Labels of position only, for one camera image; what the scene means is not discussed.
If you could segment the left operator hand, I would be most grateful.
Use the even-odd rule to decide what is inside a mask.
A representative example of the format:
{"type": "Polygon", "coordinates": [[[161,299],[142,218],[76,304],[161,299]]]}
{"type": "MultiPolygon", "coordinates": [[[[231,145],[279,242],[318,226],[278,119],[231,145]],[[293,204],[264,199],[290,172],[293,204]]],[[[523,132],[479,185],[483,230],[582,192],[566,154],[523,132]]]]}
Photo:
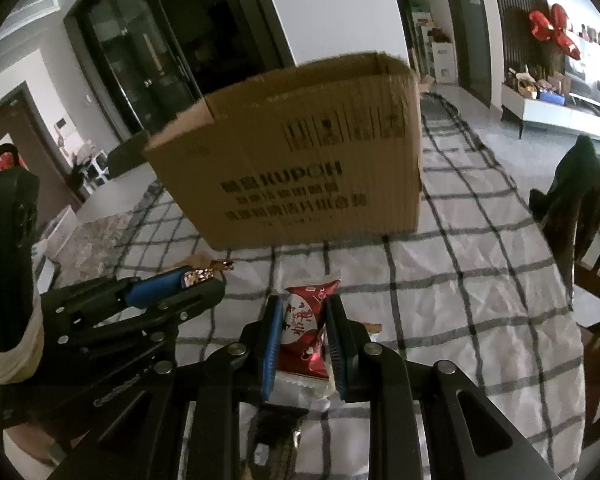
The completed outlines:
{"type": "Polygon", "coordinates": [[[30,378],[44,346],[41,296],[32,246],[38,223],[40,179],[18,148],[0,145],[0,385],[30,378]]]}

